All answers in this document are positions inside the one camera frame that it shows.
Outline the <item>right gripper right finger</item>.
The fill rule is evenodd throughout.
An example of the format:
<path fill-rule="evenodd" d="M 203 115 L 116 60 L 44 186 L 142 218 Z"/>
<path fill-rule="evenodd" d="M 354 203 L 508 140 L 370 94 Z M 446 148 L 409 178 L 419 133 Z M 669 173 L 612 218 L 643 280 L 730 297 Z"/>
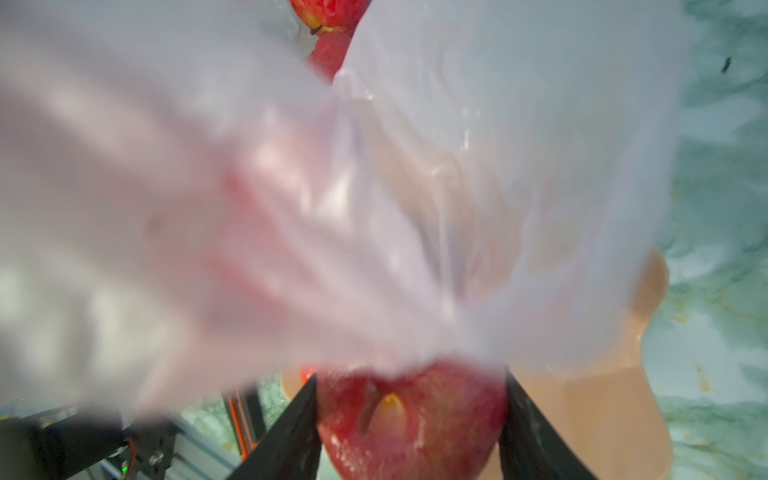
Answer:
<path fill-rule="evenodd" d="M 504 479 L 597 479 L 510 372 L 506 373 L 506 390 L 506 420 L 499 438 Z"/>

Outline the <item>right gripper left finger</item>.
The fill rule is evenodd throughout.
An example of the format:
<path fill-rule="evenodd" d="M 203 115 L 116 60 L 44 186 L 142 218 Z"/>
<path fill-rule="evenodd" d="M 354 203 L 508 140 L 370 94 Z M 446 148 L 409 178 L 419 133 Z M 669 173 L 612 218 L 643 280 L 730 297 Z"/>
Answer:
<path fill-rule="evenodd" d="M 316 392 L 313 375 L 227 480 L 315 480 L 322 450 Z"/>

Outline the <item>red peach top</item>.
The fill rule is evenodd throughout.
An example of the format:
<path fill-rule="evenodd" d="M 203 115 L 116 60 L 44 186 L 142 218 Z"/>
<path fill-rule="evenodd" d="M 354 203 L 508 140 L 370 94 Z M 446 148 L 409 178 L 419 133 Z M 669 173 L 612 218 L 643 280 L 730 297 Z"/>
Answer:
<path fill-rule="evenodd" d="M 475 479 L 501 436 L 506 372 L 442 360 L 397 378 L 317 372 L 317 430 L 343 479 Z"/>

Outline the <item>pink plastic bag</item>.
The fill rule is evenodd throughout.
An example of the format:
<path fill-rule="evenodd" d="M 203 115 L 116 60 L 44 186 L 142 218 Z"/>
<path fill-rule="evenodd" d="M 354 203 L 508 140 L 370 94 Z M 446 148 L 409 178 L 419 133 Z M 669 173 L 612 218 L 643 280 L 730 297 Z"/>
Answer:
<path fill-rule="evenodd" d="M 613 350 L 660 229 L 678 1 L 1 5 L 1 398 L 154 413 L 285 368 Z"/>

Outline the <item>red strawberry fruit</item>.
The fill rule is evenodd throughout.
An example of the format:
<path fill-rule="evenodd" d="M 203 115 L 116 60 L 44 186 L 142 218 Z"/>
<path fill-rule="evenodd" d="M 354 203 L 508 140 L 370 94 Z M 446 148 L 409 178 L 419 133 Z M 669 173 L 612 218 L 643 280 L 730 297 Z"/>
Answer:
<path fill-rule="evenodd" d="M 369 0 L 290 0 L 298 18 L 312 33 L 352 31 L 361 20 Z"/>

